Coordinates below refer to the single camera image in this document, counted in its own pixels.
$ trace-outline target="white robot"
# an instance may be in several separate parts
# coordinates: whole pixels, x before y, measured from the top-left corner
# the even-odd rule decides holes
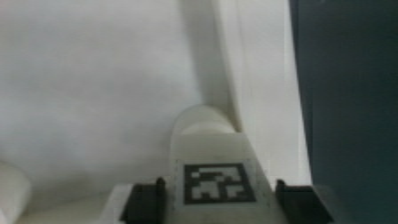
[[[223,112],[196,106],[175,125],[166,183],[116,187],[100,224],[333,223],[312,187],[278,188],[276,194],[246,134]]]

